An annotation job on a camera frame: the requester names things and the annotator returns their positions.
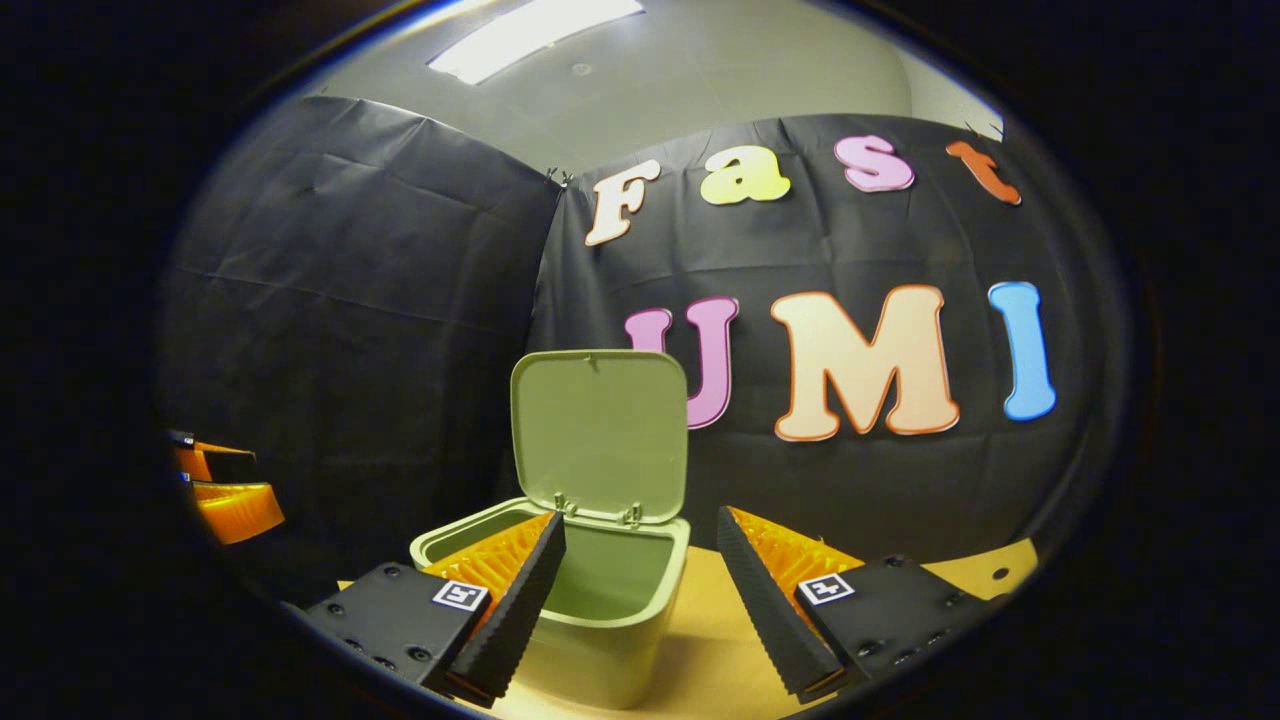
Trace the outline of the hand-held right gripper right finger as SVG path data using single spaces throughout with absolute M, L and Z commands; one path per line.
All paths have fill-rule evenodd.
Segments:
M 783 688 L 808 703 L 923 664 L 989 601 L 902 555 L 861 561 L 731 506 L 719 555 Z

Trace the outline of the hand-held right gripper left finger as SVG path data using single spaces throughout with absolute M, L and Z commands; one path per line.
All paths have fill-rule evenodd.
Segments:
M 294 616 L 396 683 L 490 708 L 506 696 L 566 552 L 544 512 L 428 569 L 384 562 Z

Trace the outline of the green desktop garbage bin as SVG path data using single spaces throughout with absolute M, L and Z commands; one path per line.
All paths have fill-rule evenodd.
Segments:
M 522 491 L 419 536 L 428 568 L 559 511 L 566 551 L 515 680 L 559 700 L 640 705 L 682 580 L 687 383 L 671 356 L 617 348 L 530 354 L 511 377 Z

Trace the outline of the wooden desktop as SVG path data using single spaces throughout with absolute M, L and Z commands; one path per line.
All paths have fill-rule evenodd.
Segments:
M 777 720 L 786 693 L 712 550 L 567 527 L 499 720 Z

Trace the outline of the black backdrop cloth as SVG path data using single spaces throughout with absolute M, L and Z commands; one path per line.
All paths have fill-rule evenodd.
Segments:
M 618 155 L 561 188 L 426 117 L 347 97 L 270 114 L 196 200 L 165 273 L 165 423 L 247 448 L 285 520 L 229 548 L 302 605 L 411 539 L 518 495 L 509 375 L 525 354 L 627 348 L 673 316 L 690 395 L 722 364 L 695 302 L 739 304 L 730 401 L 689 437 L 682 516 L 735 505 L 855 553 L 945 560 L 1029 536 L 1055 552 L 1106 478 L 1135 379 L 1133 313 L 1100 232 L 1020 141 L 905 117 L 773 117 Z M 892 290 L 936 287 L 957 421 L 790 441 L 790 337 L 832 296 L 865 334 Z

